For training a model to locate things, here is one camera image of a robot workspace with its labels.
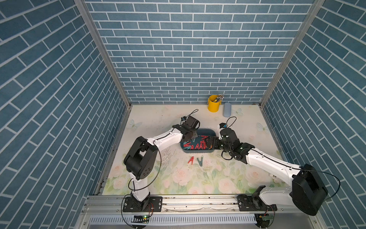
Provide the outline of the pens in yellow cup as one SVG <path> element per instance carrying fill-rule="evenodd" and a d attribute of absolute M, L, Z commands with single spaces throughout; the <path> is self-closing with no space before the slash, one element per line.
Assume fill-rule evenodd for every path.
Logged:
<path fill-rule="evenodd" d="M 216 97 L 216 99 L 214 100 L 215 103 L 221 103 L 221 101 L 223 100 L 224 96 L 222 94 L 218 95 Z"/>

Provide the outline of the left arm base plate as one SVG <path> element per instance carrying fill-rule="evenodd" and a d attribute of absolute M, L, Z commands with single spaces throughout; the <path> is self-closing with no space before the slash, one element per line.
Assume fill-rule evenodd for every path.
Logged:
<path fill-rule="evenodd" d="M 162 196 L 148 196 L 143 201 L 138 201 L 134 196 L 124 199 L 123 212 L 161 212 L 163 205 Z"/>

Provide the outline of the aluminium corner post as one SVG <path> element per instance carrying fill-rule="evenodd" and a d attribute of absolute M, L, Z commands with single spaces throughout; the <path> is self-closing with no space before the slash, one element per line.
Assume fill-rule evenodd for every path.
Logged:
<path fill-rule="evenodd" d="M 312 22 L 314 21 L 316 15 L 320 11 L 321 7 L 323 6 L 325 0 L 315 0 L 311 7 L 309 8 L 309 11 L 299 27 L 299 30 L 294 37 L 292 43 L 290 44 L 289 50 L 286 52 L 282 62 L 280 63 L 276 73 L 274 74 L 274 77 L 271 81 L 271 83 L 268 86 L 268 89 L 266 90 L 264 96 L 260 100 L 259 108 L 261 110 L 264 110 L 264 107 L 269 100 L 269 97 L 273 90 L 275 89 L 277 83 L 281 79 L 285 69 L 288 67 L 289 62 L 291 61 L 292 57 L 294 56 L 295 52 L 297 51 L 298 47 L 300 46 L 300 43 L 302 42 L 303 38 L 305 37 L 307 31 L 309 30 Z"/>
<path fill-rule="evenodd" d="M 89 33 L 97 47 L 97 49 L 99 50 L 100 52 L 100 55 L 112 77 L 112 80 L 114 81 L 120 95 L 121 95 L 121 98 L 122 100 L 124 101 L 127 109 L 130 109 L 131 108 L 131 102 L 129 101 L 128 97 L 127 97 L 127 94 L 125 93 L 124 89 L 123 89 L 123 86 L 121 84 L 121 81 L 118 77 L 118 74 L 115 70 L 115 67 L 113 66 L 113 63 L 109 57 L 109 54 L 105 48 L 105 45 L 103 43 L 103 40 L 98 32 L 98 29 L 92 19 L 92 16 L 89 12 L 89 9 L 85 3 L 85 1 L 82 1 L 82 0 L 75 0 L 74 1 L 75 4 L 76 4 L 76 7 L 78 9 L 78 11 L 80 12 L 81 14 L 81 17 L 83 18 L 88 30 L 89 30 Z"/>

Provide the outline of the aluminium front rail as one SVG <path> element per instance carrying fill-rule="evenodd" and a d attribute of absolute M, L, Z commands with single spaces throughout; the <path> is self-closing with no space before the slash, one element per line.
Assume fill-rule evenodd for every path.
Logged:
<path fill-rule="evenodd" d="M 120 214 L 126 196 L 88 196 L 81 215 Z M 248 201 L 241 202 L 235 194 L 225 195 L 162 195 L 153 204 L 153 214 L 203 214 L 203 213 L 259 213 Z"/>

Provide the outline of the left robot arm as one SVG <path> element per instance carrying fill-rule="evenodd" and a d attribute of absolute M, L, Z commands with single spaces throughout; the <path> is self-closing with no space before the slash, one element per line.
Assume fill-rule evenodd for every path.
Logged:
<path fill-rule="evenodd" d="M 197 137 L 200 122 L 191 115 L 184 117 L 181 124 L 172 126 L 167 132 L 151 137 L 142 136 L 136 138 L 127 153 L 124 164 L 130 174 L 132 197 L 138 203 L 148 201 L 150 192 L 147 177 L 151 173 L 157 155 L 161 151 L 178 143 L 185 142 Z"/>

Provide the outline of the aluminium corner post left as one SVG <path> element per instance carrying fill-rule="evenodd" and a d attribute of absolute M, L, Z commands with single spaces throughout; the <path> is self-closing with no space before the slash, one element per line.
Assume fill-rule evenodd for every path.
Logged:
<path fill-rule="evenodd" d="M 124 101 L 127 109 L 130 109 L 131 108 L 131 102 L 129 101 L 128 97 L 127 97 L 127 94 L 125 93 L 124 89 L 123 89 L 123 86 L 121 84 L 121 81 L 118 77 L 118 74 L 115 70 L 115 67 L 113 66 L 113 63 L 109 57 L 109 54 L 105 48 L 105 45 L 103 43 L 103 40 L 98 32 L 98 29 L 92 19 L 92 16 L 89 12 L 89 9 L 85 3 L 85 1 L 82 1 L 82 0 L 75 0 L 74 1 L 75 4 L 76 4 L 76 7 L 78 9 L 78 11 L 80 12 L 81 14 L 81 17 L 83 18 L 88 30 L 89 30 L 89 33 L 97 47 L 97 49 L 99 50 L 100 52 L 100 55 L 112 77 L 112 80 L 114 81 L 120 95 L 121 95 L 121 98 L 122 100 Z"/>

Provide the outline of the red clothespin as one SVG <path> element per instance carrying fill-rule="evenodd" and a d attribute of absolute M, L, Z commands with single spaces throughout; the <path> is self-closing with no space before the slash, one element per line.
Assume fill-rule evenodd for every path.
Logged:
<path fill-rule="evenodd" d="M 188 161 L 188 163 L 187 163 L 187 164 L 191 164 L 191 165 L 193 165 L 193 162 L 194 162 L 194 156 L 192 156 L 192 157 L 190 158 L 190 160 Z"/>

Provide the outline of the dark teal clothespin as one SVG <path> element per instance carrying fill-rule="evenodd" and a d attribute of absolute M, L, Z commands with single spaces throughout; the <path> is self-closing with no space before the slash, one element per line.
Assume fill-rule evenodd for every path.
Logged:
<path fill-rule="evenodd" d="M 203 166 L 203 160 L 204 160 L 203 156 L 197 158 L 197 162 L 198 162 L 200 167 Z"/>

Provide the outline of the grey blue cylinder case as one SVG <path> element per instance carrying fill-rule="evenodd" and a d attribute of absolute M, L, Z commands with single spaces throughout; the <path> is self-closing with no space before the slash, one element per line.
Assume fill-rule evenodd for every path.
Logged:
<path fill-rule="evenodd" d="M 232 113 L 232 105 L 229 102 L 224 104 L 223 116 L 229 118 Z"/>

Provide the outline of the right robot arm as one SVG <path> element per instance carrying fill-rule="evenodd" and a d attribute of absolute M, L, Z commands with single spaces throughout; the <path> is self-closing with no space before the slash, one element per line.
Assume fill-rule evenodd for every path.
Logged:
<path fill-rule="evenodd" d="M 258 187 L 249 200 L 255 210 L 279 204 L 295 206 L 303 213 L 315 216 L 328 195 L 320 172 L 313 166 L 291 164 L 270 156 L 249 143 L 242 143 L 230 128 L 222 129 L 219 136 L 205 138 L 205 145 L 226 152 L 244 164 L 258 167 L 287 184 L 279 188 Z"/>

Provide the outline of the aluminium corner post right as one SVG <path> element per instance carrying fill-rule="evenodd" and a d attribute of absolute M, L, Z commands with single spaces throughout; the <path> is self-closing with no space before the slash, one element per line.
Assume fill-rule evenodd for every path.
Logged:
<path fill-rule="evenodd" d="M 299 30 L 294 37 L 292 43 L 290 44 L 289 50 L 286 52 L 282 62 L 280 63 L 276 73 L 274 74 L 274 77 L 271 81 L 271 83 L 268 86 L 268 89 L 266 90 L 264 96 L 260 100 L 259 108 L 261 110 L 264 110 L 264 107 L 269 100 L 269 97 L 273 90 L 275 89 L 277 83 L 281 79 L 285 69 L 288 67 L 289 62 L 291 61 L 292 57 L 294 56 L 295 52 L 297 51 L 298 47 L 300 46 L 300 43 L 302 42 L 303 38 L 305 37 L 307 31 L 309 30 L 312 22 L 314 21 L 316 15 L 320 11 L 321 7 L 323 6 L 325 0 L 315 0 L 311 7 L 309 8 L 309 11 L 299 27 Z"/>

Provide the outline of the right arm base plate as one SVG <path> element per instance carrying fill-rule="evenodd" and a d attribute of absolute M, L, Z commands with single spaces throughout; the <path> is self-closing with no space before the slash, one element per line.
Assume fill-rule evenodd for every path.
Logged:
<path fill-rule="evenodd" d="M 277 211 L 277 206 L 266 205 L 259 197 L 241 194 L 237 197 L 237 203 L 240 211 Z"/>

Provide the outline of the dark teal storage box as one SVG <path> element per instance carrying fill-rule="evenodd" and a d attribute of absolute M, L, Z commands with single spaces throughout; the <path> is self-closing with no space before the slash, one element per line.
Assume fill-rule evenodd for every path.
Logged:
<path fill-rule="evenodd" d="M 197 130 L 198 137 L 180 143 L 183 152 L 188 154 L 193 153 L 212 153 L 214 150 L 207 146 L 206 140 L 209 136 L 217 136 L 212 129 L 202 128 Z"/>

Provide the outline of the yellow pen cup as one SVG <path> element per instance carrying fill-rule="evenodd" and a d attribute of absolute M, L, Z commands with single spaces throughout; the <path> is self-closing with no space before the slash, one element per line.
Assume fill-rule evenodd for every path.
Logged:
<path fill-rule="evenodd" d="M 212 113 L 216 113 L 219 110 L 219 106 L 221 103 L 215 103 L 214 100 L 216 99 L 218 95 L 211 95 L 208 98 L 208 110 Z"/>

